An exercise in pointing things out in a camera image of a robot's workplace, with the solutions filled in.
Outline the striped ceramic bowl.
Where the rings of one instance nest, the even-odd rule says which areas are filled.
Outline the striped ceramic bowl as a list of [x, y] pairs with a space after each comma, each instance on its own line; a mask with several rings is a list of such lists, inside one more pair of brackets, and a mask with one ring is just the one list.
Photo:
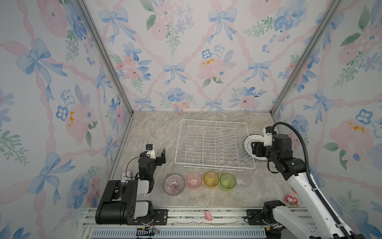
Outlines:
[[164, 182], [164, 189], [170, 196], [177, 196], [184, 191], [185, 180], [178, 174], [173, 174], [167, 177]]

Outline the clear glass cup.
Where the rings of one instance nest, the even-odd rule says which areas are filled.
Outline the clear glass cup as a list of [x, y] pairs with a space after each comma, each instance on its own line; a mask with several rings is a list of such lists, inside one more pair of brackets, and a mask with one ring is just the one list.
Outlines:
[[249, 187], [251, 185], [252, 179], [246, 173], [240, 173], [235, 176], [236, 182], [241, 187]]

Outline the pink plastic cup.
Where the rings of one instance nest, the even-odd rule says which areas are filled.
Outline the pink plastic cup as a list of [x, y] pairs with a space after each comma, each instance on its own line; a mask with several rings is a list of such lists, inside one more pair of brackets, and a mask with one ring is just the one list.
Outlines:
[[197, 172], [192, 172], [187, 176], [187, 185], [191, 188], [198, 188], [201, 186], [203, 179], [202, 176]]

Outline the green plastic cup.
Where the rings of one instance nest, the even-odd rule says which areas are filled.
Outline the green plastic cup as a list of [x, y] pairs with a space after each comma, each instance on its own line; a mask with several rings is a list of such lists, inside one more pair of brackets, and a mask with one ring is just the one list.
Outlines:
[[230, 173], [224, 173], [220, 176], [220, 184], [223, 189], [230, 190], [233, 189], [236, 185], [235, 177]]

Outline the yellow plastic cup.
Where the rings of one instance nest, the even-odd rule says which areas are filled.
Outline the yellow plastic cup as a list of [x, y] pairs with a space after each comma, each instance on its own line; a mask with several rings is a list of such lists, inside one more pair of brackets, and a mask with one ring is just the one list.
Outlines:
[[204, 174], [204, 182], [208, 187], [215, 187], [219, 184], [219, 175], [214, 171], [208, 171]]

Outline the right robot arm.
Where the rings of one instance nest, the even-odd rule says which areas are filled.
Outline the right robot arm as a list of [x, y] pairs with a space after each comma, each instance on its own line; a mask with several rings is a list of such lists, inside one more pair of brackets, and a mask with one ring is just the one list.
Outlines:
[[264, 203], [263, 220], [279, 223], [299, 239], [362, 239], [339, 217], [323, 196], [309, 172], [308, 161], [293, 157], [291, 139], [286, 134], [264, 135], [264, 141], [251, 143], [256, 157], [272, 162], [283, 178], [297, 191], [315, 226], [296, 216], [280, 200]]

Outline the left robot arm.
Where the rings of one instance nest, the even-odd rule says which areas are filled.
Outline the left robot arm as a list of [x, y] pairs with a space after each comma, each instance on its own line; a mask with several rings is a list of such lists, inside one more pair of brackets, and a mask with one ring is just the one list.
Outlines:
[[147, 149], [138, 157], [138, 176], [126, 181], [110, 180], [95, 213], [98, 225], [154, 225], [157, 216], [151, 201], [138, 201], [137, 196], [152, 192], [154, 174], [166, 163], [166, 150], [159, 157]]

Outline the small white clock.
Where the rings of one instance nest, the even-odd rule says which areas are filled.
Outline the small white clock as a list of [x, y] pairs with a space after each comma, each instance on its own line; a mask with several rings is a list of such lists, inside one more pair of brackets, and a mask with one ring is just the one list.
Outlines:
[[131, 171], [126, 171], [122, 173], [121, 181], [127, 181], [131, 179]]

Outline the pink plush toy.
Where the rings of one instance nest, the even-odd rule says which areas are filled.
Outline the pink plush toy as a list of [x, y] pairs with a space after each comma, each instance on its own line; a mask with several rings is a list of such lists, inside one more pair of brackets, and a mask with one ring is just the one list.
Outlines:
[[299, 200], [297, 198], [295, 198], [294, 196], [292, 196], [291, 194], [288, 194], [285, 197], [285, 202], [290, 203], [290, 204], [292, 204], [294, 206], [298, 206], [299, 205]]

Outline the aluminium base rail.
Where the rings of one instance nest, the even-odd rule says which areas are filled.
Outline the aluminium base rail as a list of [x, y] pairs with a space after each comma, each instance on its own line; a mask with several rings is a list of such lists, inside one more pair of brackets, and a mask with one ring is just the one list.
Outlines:
[[[167, 224], [155, 224], [154, 239], [178, 238], [265, 238], [268, 224], [248, 224], [248, 211], [255, 215], [261, 207], [164, 207], [167, 210]], [[204, 211], [210, 211], [212, 221], [205, 219]], [[142, 226], [98, 225], [95, 222], [95, 209], [91, 208], [86, 216], [79, 239], [148, 239], [149, 235]]]

